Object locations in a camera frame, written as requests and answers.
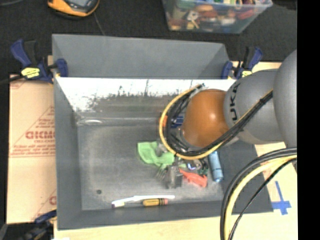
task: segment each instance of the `blue tape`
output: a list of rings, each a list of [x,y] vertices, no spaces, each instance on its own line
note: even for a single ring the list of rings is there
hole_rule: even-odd
[[[280,201],[271,202],[272,208],[274,210],[279,209],[281,212],[281,215],[287,215],[288,214],[287,209],[291,208],[291,204],[289,201],[284,200],[284,197],[282,196],[278,181],[275,182],[275,186],[276,186],[276,189],[278,190],[278,194],[280,196]]]

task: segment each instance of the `black carpet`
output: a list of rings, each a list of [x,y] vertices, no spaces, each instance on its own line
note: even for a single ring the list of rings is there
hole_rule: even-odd
[[[14,0],[0,0],[0,4],[9,1]],[[223,43],[231,60],[243,59],[248,46],[258,46],[263,60],[279,62],[297,49],[297,5],[291,0],[273,0],[273,6],[241,34],[169,31],[161,0],[101,0],[96,16],[107,36]],[[76,21],[61,18],[48,8],[47,0],[0,6],[0,80],[20,71],[10,52],[13,42],[37,40],[39,55],[47,56],[52,52],[51,35],[57,33],[101,35],[101,30],[93,15]],[[5,222],[8,95],[8,85],[0,86],[0,228]],[[9,226],[4,239],[15,239],[25,229]]]

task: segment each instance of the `yellow pen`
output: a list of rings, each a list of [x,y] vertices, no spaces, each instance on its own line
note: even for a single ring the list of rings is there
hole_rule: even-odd
[[[165,206],[168,204],[167,198],[151,198],[142,201],[143,206]]]

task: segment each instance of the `clamp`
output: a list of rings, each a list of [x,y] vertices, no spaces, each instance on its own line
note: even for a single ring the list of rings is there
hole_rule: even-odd
[[[57,69],[61,77],[68,76],[67,62],[59,58],[52,65],[48,65],[44,58],[37,58],[35,40],[24,42],[18,39],[11,47],[11,53],[22,64],[21,76],[26,80],[40,80],[53,84],[52,69]]]
[[[247,47],[243,63],[239,61],[237,67],[233,66],[232,61],[228,60],[222,69],[221,79],[238,80],[244,76],[250,75],[252,69],[263,57],[262,51],[258,47]]]
[[[57,210],[49,211],[34,220],[36,226],[26,232],[23,236],[18,237],[16,240],[39,240],[45,235],[50,239],[53,235],[53,226],[50,220],[57,216]]]

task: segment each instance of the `yellow label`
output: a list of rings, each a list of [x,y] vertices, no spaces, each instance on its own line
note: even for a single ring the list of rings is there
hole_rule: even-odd
[[[252,74],[252,72],[251,72],[250,70],[244,70],[244,71],[242,72],[242,76],[243,76],[243,77],[249,76],[249,75],[251,75],[251,74]]]
[[[21,75],[30,79],[40,76],[40,69],[37,67],[26,67],[21,71]]]

